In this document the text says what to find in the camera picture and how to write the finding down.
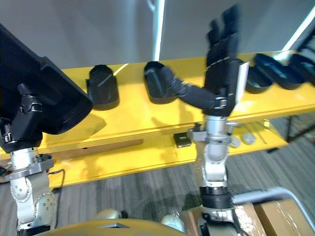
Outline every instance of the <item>gray carpet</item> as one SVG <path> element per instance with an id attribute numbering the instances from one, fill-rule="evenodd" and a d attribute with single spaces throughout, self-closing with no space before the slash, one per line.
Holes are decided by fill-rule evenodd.
<path id="1" fill-rule="evenodd" d="M 286 118 L 272 122 L 284 135 Z M 232 192 L 282 186 L 298 196 L 315 221 L 315 147 L 305 137 L 271 154 L 233 156 L 227 168 Z M 89 220 L 106 208 L 126 210 L 130 218 L 159 221 L 166 213 L 197 205 L 194 169 L 187 164 L 65 187 L 58 227 Z M 0 185 L 0 235 L 16 235 L 16 220 L 9 185 Z"/>

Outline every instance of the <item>black cable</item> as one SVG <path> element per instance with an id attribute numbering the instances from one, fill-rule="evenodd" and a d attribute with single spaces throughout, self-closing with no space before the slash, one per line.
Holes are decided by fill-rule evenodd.
<path id="1" fill-rule="evenodd" d="M 65 170 L 64 170 L 64 169 L 60 169 L 60 170 L 58 170 L 58 171 L 53 171 L 53 172 L 48 173 L 49 175 L 55 175 L 55 174 L 59 174 L 60 172 L 63 173 L 63 179 L 62 179 L 62 181 L 61 181 L 60 187 L 57 188 L 57 189 L 59 189 L 60 191 L 59 191 L 59 197 L 58 197 L 58 200 L 57 200 L 55 229 L 56 229 L 57 226 L 58 226 L 59 205 L 60 205 L 60 198 L 61 198 L 61 194 L 62 194 L 62 190 L 63 190 L 63 183 L 64 183 L 64 177 L 65 177 Z"/>
<path id="2" fill-rule="evenodd" d="M 250 236 L 249 233 L 247 233 L 245 230 L 241 229 L 242 233 L 244 233 L 246 236 Z"/>

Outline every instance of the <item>metal cylinder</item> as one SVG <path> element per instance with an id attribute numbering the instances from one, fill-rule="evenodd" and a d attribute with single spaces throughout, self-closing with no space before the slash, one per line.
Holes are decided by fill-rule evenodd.
<path id="1" fill-rule="evenodd" d="M 206 130 L 209 135 L 221 135 L 225 133 L 226 117 L 206 116 Z"/>
<path id="2" fill-rule="evenodd" d="M 11 161 L 13 170 L 18 170 L 27 167 L 34 162 L 38 154 L 36 147 L 25 148 L 11 152 Z"/>

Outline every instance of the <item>fluorescent light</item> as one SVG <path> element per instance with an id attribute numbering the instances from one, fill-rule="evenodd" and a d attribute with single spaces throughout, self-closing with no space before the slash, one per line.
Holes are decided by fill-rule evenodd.
<path id="1" fill-rule="evenodd" d="M 124 69 L 129 63 L 123 64 L 121 67 L 118 68 L 113 74 L 113 76 L 116 76 L 122 69 Z"/>
<path id="2" fill-rule="evenodd" d="M 304 21 L 299 26 L 299 28 L 297 28 L 296 32 L 292 35 L 291 39 L 289 39 L 289 41 L 286 43 L 286 45 L 282 48 L 282 51 L 287 51 L 291 48 L 291 46 L 294 44 L 294 42 L 300 37 L 302 32 L 306 29 L 306 27 L 312 22 L 312 20 L 314 18 L 315 18 L 315 6 L 309 12 L 309 14 L 304 19 Z"/>
<path id="3" fill-rule="evenodd" d="M 157 38 L 155 39 L 154 52 L 153 52 L 153 60 L 159 60 L 159 53 L 161 50 L 161 40 L 162 40 L 162 29 L 163 29 L 163 18 L 164 18 L 164 5 L 165 0 L 159 0 L 156 2 L 157 6 L 155 7 L 155 11 L 157 10 Z"/>
<path id="4" fill-rule="evenodd" d="M 283 51 L 274 56 L 275 60 L 284 61 L 289 56 L 289 51 Z"/>

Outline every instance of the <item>small metal part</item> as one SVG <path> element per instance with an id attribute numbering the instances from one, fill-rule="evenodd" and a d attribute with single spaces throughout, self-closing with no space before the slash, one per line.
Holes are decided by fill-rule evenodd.
<path id="1" fill-rule="evenodd" d="M 234 222 L 233 220 L 233 208 L 228 209 L 214 209 L 201 206 L 201 212 L 209 215 L 211 221 L 220 222 Z"/>
<path id="2" fill-rule="evenodd" d="M 256 138 L 251 133 L 244 133 L 244 134 L 242 134 L 242 141 L 243 141 L 244 144 L 252 145 L 252 144 L 255 143 Z"/>
<path id="3" fill-rule="evenodd" d="M 226 123 L 226 126 L 228 127 L 227 134 L 231 135 L 233 133 L 234 127 L 237 126 L 237 125 L 238 125 L 238 122 L 236 122 L 236 121 L 228 121 Z"/>
<path id="4" fill-rule="evenodd" d="M 231 142 L 229 143 L 229 147 L 238 148 L 241 145 L 241 141 L 236 136 L 231 136 Z"/>
<path id="5" fill-rule="evenodd" d="M 222 109 L 226 107 L 227 105 L 227 99 L 226 97 L 216 97 L 215 99 L 215 109 Z"/>
<path id="6" fill-rule="evenodd" d="M 200 123 L 195 123 L 195 126 L 192 128 L 192 130 L 194 131 L 194 132 L 200 132 L 200 130 L 201 130 L 201 124 Z"/>
<path id="7" fill-rule="evenodd" d="M 188 130 L 187 136 L 190 138 L 190 140 L 196 142 L 196 141 L 206 141 L 207 138 L 207 131 L 198 131 L 195 132 L 193 129 Z"/>
<path id="8" fill-rule="evenodd" d="M 12 167 L 12 162 L 8 162 L 6 165 L 5 165 L 5 169 L 10 169 Z"/>
<path id="9" fill-rule="evenodd" d="M 3 141 L 4 141 L 5 143 L 11 142 L 11 141 L 12 141 L 11 133 L 5 134 L 5 135 L 3 136 Z"/>

